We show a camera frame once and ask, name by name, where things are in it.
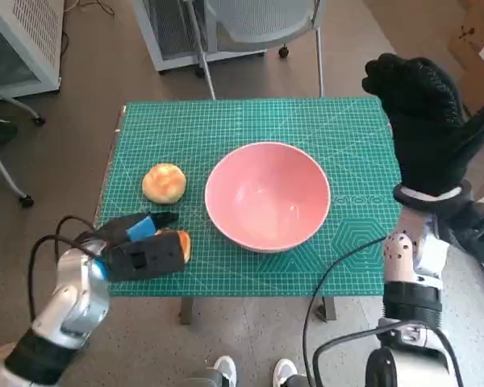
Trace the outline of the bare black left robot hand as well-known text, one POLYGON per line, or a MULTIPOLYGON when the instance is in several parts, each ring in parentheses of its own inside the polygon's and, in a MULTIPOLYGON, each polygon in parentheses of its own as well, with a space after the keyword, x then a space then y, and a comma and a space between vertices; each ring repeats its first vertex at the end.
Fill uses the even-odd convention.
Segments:
POLYGON ((179 214, 170 211, 139 212, 113 218, 94 231, 93 236, 113 245, 136 242, 155 235, 178 219, 179 214))

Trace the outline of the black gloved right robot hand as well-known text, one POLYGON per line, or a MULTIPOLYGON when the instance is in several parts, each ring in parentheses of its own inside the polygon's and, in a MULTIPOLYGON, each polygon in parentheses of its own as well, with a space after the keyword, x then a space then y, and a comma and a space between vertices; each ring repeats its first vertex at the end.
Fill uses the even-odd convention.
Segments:
POLYGON ((466 118, 451 77, 425 57, 383 53, 362 87, 389 119, 402 186, 432 197, 456 189, 484 144, 484 106, 466 118))

